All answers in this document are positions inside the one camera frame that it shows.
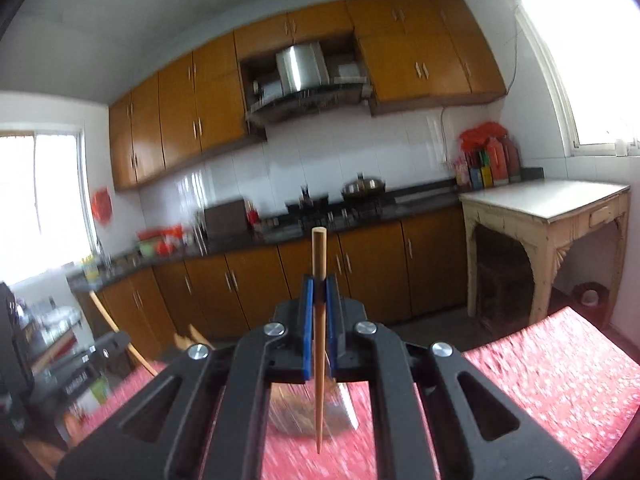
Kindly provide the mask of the wooden chopstick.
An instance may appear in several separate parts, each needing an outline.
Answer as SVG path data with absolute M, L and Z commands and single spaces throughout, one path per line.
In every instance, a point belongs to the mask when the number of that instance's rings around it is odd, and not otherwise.
M 311 231 L 312 277 L 314 278 L 314 430 L 316 449 L 323 442 L 324 390 L 326 390 L 326 228 Z

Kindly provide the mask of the brown lower kitchen cabinets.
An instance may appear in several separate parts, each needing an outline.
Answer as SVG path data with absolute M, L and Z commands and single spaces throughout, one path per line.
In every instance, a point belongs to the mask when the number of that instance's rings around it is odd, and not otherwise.
M 454 192 L 430 185 L 422 200 L 385 204 L 362 223 L 340 211 L 329 229 L 329 271 L 371 320 L 416 344 L 446 340 L 462 351 L 500 338 L 466 312 L 464 221 Z M 77 273 L 67 283 L 94 336 L 110 316 L 155 359 L 191 328 L 225 344 L 267 323 L 277 304 L 300 296 L 310 270 L 309 232 L 287 226 L 121 266 L 96 282 Z

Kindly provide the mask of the brown kitchen cabinets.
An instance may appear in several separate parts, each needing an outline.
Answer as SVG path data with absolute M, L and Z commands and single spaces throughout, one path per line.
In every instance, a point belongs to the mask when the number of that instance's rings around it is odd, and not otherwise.
M 340 211 L 329 229 L 329 271 L 371 320 L 416 344 L 446 340 L 462 351 L 500 338 L 466 312 L 464 221 L 454 192 L 430 185 L 422 200 L 385 204 L 362 223 Z M 277 304 L 300 296 L 310 270 L 309 232 L 287 226 L 121 266 L 96 282 L 77 273 L 67 283 L 94 336 L 110 316 L 155 359 L 191 328 L 225 344 L 267 323 Z
M 335 0 L 250 23 L 176 58 L 108 110 L 115 188 L 264 140 L 343 104 L 375 114 L 487 104 L 506 83 L 463 0 Z

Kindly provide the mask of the brown upper kitchen cabinets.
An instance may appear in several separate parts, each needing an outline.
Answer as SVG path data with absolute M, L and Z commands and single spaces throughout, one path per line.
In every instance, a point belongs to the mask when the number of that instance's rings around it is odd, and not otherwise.
M 343 104 L 375 114 L 487 104 L 506 83 L 463 0 L 335 0 L 250 23 L 176 58 L 108 110 L 115 188 L 264 140 Z

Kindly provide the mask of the pink floral tablecloth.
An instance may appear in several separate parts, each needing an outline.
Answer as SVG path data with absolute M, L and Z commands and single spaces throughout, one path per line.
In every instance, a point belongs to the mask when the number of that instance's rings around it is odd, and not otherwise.
M 572 453 L 582 478 L 638 477 L 639 367 L 578 314 L 564 309 L 460 353 Z M 369 386 L 346 384 L 356 394 L 363 435 L 340 437 L 316 455 L 309 443 L 285 440 L 266 422 L 255 479 L 381 479 Z

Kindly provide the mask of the cream wooden side table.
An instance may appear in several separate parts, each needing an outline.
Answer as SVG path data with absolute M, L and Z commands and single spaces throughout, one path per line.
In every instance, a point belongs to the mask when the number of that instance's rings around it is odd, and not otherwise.
M 462 193 L 466 261 L 468 262 L 468 313 L 476 315 L 477 248 L 475 229 L 487 229 L 523 245 L 534 279 L 529 324 L 548 315 L 551 289 L 562 263 L 576 240 L 616 225 L 617 240 L 608 304 L 599 326 L 608 326 L 623 277 L 630 186 L 628 184 L 537 179 L 496 188 Z

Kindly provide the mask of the lidded black wok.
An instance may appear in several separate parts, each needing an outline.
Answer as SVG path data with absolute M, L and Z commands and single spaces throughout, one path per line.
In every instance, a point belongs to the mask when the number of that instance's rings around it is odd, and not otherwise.
M 377 200 L 385 191 L 386 182 L 381 178 L 358 174 L 355 180 L 344 184 L 341 194 L 345 202 L 364 203 L 367 200 Z

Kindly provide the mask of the black wok on stove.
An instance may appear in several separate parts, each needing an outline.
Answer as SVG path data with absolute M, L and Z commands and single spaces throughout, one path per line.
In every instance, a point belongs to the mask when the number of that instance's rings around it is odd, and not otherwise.
M 329 210 L 329 195 L 311 196 L 307 185 L 300 188 L 300 196 L 296 202 L 285 204 L 288 214 L 297 218 L 316 218 Z

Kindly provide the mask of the red condiment bottles group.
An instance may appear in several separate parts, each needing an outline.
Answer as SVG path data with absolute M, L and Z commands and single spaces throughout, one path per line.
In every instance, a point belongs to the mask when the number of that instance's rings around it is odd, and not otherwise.
M 454 173 L 460 192 L 479 191 L 520 182 L 521 159 L 508 130 L 498 122 L 484 122 L 458 137 Z

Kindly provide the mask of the steel range hood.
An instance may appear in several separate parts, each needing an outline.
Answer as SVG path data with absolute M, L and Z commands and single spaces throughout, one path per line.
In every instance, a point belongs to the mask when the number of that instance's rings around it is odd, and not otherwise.
M 240 69 L 245 118 L 259 128 L 357 105 L 373 91 L 353 36 L 294 44 L 251 58 Z

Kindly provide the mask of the steel tray leaning on wall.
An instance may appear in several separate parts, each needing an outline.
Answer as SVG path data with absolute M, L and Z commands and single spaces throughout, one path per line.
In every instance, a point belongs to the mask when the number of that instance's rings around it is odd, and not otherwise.
M 205 208 L 204 226 L 209 240 L 224 240 L 250 234 L 245 200 L 237 198 Z

